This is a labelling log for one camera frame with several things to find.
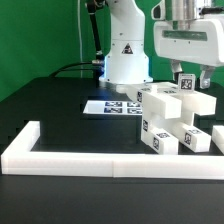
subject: stacked blocks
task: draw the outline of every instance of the stacked blocks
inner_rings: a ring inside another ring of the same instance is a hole
[[[126,94],[141,104],[141,140],[157,153],[178,154],[178,140],[194,152],[209,151],[211,136],[194,127],[193,121],[195,113],[215,114],[215,97],[181,92],[169,82],[130,85]]]

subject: cable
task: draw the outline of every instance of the cable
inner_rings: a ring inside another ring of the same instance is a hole
[[[102,71],[102,68],[79,68],[79,69],[62,69],[58,71],[56,75],[58,75],[60,72],[70,72],[70,71]]]
[[[73,64],[65,65],[65,66],[59,68],[58,70],[52,72],[52,73],[49,75],[49,77],[54,78],[59,72],[65,70],[65,69],[67,69],[67,68],[71,68],[71,67],[74,67],[74,66],[80,66],[80,65],[91,65],[91,64],[92,64],[92,62],[90,61],[90,62],[79,62],[79,63],[73,63]]]
[[[77,19],[78,19],[78,33],[79,33],[79,45],[80,45],[80,61],[83,61],[83,48],[82,48],[82,29],[81,29],[81,4],[80,4],[80,0],[78,0],[77,2]]]
[[[94,1],[89,1],[86,3],[86,8],[89,13],[89,18],[90,18],[90,22],[92,26],[93,37],[94,37],[96,59],[102,60],[104,59],[104,55],[103,55],[101,44],[100,44],[100,37],[99,37],[97,20],[96,20],[96,10],[99,8],[97,8],[96,6],[97,5],[95,4]]]

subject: white foam barrier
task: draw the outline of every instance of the white foam barrier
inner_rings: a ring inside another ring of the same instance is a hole
[[[39,122],[29,122],[1,155],[5,175],[224,180],[223,156],[32,152]]]

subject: black cable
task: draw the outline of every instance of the black cable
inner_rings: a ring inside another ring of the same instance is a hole
[[[98,26],[97,26],[97,21],[96,21],[96,11],[103,8],[103,2],[104,1],[101,1],[101,0],[99,0],[97,2],[90,0],[89,2],[86,3],[86,8],[89,13],[93,37],[94,37],[94,43],[95,43],[95,49],[96,49],[96,59],[99,59],[99,60],[103,60],[104,55],[103,55],[101,44],[100,44],[100,37],[99,37]]]
[[[73,63],[73,64],[65,65],[65,66],[59,68],[58,70],[52,72],[49,75],[49,77],[54,78],[58,73],[60,73],[61,71],[63,71],[64,69],[67,69],[67,68],[71,68],[71,67],[74,67],[74,66],[80,66],[80,65],[90,65],[90,64],[92,64],[92,62],[79,62],[79,63]]]
[[[60,72],[70,72],[70,71],[99,71],[100,69],[98,68],[80,68],[80,69],[63,69]]]

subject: marker sticker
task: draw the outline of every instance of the marker sticker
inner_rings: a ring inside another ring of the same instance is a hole
[[[168,138],[170,137],[167,133],[159,133],[159,134],[156,134],[158,135],[160,138]]]
[[[127,106],[128,106],[128,107],[140,107],[140,104],[138,104],[138,103],[134,103],[134,102],[128,102],[128,103],[127,103]]]
[[[142,114],[142,109],[140,109],[140,108],[128,108],[128,114]]]
[[[141,92],[137,93],[137,101],[142,103],[142,93]]]
[[[188,145],[191,144],[191,135],[190,134],[188,134],[188,133],[185,134],[184,142]]]
[[[106,107],[122,107],[122,102],[117,102],[117,101],[110,101],[110,102],[105,102]]]
[[[141,90],[142,90],[142,91],[146,91],[146,92],[147,92],[147,91],[151,91],[150,88],[142,88]]]
[[[105,107],[104,108],[104,113],[106,114],[121,114],[122,113],[122,108],[115,108],[115,107]]]
[[[193,92],[195,88],[194,74],[180,74],[178,80],[179,91]]]
[[[167,93],[167,94],[173,94],[173,93],[177,93],[177,92],[175,92],[175,91],[173,91],[173,90],[166,90],[166,91],[164,91],[164,93]]]
[[[201,134],[202,132],[197,130],[197,129],[194,129],[194,130],[189,130],[192,134]]]
[[[153,147],[156,149],[156,150],[159,150],[159,140],[157,138],[153,138]]]
[[[148,131],[148,126],[149,126],[148,122],[146,120],[143,120],[143,127],[142,128],[143,128],[144,131],[146,131],[146,132]]]

